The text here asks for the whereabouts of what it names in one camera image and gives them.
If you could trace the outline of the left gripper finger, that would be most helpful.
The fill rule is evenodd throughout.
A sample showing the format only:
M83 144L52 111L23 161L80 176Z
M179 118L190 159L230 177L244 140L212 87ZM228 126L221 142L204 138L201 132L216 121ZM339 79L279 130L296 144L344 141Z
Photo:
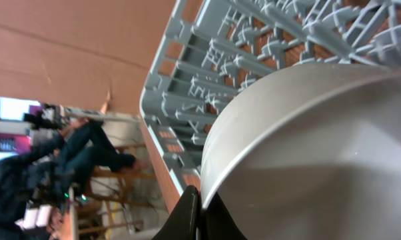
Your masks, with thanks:
M183 191L169 218L152 240L195 240L200 195L194 185Z

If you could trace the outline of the grey shallow bowl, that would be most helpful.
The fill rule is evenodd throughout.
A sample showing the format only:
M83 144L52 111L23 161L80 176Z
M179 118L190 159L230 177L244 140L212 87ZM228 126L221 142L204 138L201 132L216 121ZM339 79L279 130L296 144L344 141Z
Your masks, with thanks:
M200 183L247 239L401 239L401 67L259 79L213 123Z

